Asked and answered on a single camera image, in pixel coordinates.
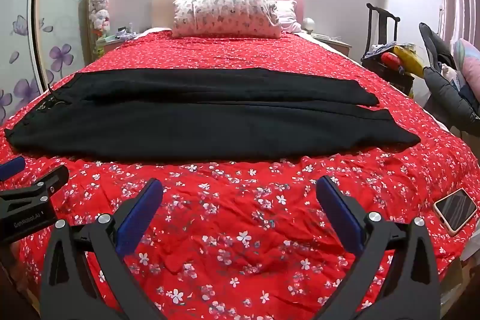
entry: blue pad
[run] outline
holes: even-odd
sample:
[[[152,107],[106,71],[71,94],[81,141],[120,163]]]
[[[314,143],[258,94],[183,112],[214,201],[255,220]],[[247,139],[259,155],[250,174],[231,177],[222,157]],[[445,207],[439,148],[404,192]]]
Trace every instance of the blue pad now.
[[[6,181],[24,169],[25,159],[22,156],[17,156],[9,162],[0,164],[0,182]]]
[[[342,246],[355,256],[364,249],[363,229],[342,199],[344,196],[329,176],[317,180],[317,199],[332,224]]]
[[[147,230],[155,212],[162,203],[163,186],[158,179],[151,179],[135,199],[135,206],[117,229],[117,245],[115,250],[121,258],[132,254],[143,234]]]

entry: red floral bedspread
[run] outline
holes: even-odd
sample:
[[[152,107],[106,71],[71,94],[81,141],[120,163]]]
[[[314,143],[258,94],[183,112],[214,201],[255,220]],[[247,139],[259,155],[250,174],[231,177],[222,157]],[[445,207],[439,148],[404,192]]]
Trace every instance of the red floral bedspread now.
[[[292,34],[279,40],[173,40],[170,32],[160,32],[124,44],[83,71],[136,67],[265,67],[356,79],[422,140],[400,153],[371,148],[296,162],[153,166],[27,158],[24,172],[0,184],[0,189],[25,186],[64,163],[70,180],[53,202],[59,218],[80,224],[113,212],[149,178],[161,180],[163,205],[126,263],[169,319],[310,319],[354,259],[319,210],[315,180],[325,174],[367,211],[402,222],[418,215],[426,219],[439,271],[461,253],[473,231],[478,216],[451,238],[431,210],[434,201],[460,187],[480,202],[480,169],[469,148],[412,100],[339,55]],[[34,104],[5,126],[11,128]],[[0,163],[13,157],[2,131]],[[22,241],[21,260],[36,282],[49,232]],[[390,261],[386,255],[363,307],[374,301]],[[114,305],[92,255],[88,262],[101,293]]]

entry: phone case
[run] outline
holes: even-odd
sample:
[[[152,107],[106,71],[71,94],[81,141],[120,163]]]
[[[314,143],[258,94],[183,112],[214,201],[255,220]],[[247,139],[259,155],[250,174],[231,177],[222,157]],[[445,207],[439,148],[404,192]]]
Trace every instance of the phone case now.
[[[467,195],[467,197],[469,197],[470,200],[472,201],[473,205],[475,205],[475,210],[472,212],[472,214],[471,214],[467,219],[465,219],[464,223],[463,223],[456,231],[454,231],[454,230],[452,229],[452,227],[450,226],[450,224],[448,223],[448,221],[447,221],[447,219],[445,218],[445,216],[443,216],[443,214],[442,214],[442,213],[439,211],[439,209],[437,208],[437,203],[443,201],[445,198],[452,197],[452,195],[454,195],[455,193],[457,193],[457,192],[459,192],[459,191],[464,191],[464,192],[465,192],[465,194]],[[452,194],[449,194],[448,196],[443,197],[442,199],[439,199],[438,201],[436,201],[436,202],[433,204],[433,206],[434,206],[433,209],[434,209],[435,213],[440,217],[440,220],[442,221],[442,224],[445,226],[445,228],[447,229],[448,234],[450,234],[450,236],[455,236],[455,235],[460,231],[460,229],[462,229],[462,228],[465,226],[465,224],[469,222],[469,220],[473,217],[473,215],[474,215],[474,214],[477,212],[477,210],[478,210],[477,204],[473,201],[473,199],[472,199],[472,197],[469,195],[469,193],[467,193],[467,192],[465,191],[465,189],[463,189],[463,188],[460,188],[460,189],[454,191]]]

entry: smartphone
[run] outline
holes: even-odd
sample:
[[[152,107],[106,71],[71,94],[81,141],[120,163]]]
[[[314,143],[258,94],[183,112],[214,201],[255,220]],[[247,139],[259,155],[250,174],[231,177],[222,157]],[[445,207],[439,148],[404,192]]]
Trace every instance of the smartphone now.
[[[450,236],[455,236],[478,210],[464,189],[436,201],[433,206]]]

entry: black pants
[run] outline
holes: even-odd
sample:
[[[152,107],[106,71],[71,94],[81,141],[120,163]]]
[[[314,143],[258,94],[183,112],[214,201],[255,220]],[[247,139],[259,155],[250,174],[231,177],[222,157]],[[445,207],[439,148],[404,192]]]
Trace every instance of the black pants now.
[[[276,160],[418,136],[354,80],[262,68],[77,73],[8,141],[20,152],[121,162]]]

